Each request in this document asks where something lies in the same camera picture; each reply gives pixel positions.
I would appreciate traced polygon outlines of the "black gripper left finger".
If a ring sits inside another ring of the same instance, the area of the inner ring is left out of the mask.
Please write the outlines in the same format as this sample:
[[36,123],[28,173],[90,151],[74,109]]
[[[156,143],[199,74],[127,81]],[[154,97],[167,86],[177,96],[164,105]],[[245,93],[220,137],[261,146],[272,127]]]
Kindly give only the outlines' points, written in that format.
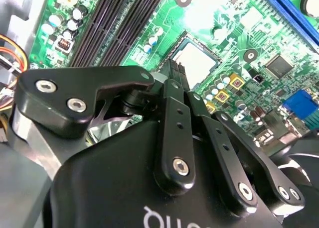
[[15,110],[64,139],[135,114],[158,121],[154,176],[168,194],[182,195],[195,181],[189,83],[172,60],[161,74],[163,81],[140,66],[28,70],[18,78]]

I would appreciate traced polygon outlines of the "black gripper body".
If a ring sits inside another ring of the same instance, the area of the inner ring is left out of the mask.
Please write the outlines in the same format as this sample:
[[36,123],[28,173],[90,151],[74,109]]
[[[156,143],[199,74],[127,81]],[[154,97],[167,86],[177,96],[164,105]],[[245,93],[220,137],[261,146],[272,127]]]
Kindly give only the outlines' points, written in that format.
[[72,156],[57,172],[49,200],[52,228],[279,228],[262,201],[239,218],[220,199],[205,142],[194,140],[196,180],[182,196],[153,175],[158,123],[135,125]]

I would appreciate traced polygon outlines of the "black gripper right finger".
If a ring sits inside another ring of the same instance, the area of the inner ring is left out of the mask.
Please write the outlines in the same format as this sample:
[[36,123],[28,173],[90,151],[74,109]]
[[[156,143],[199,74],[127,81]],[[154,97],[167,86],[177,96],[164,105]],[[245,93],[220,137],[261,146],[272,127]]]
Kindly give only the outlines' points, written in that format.
[[296,185],[228,114],[210,114],[202,97],[192,91],[187,91],[186,104],[192,126],[208,145],[220,197],[233,214],[245,217],[264,204],[276,216],[289,216],[305,207]]

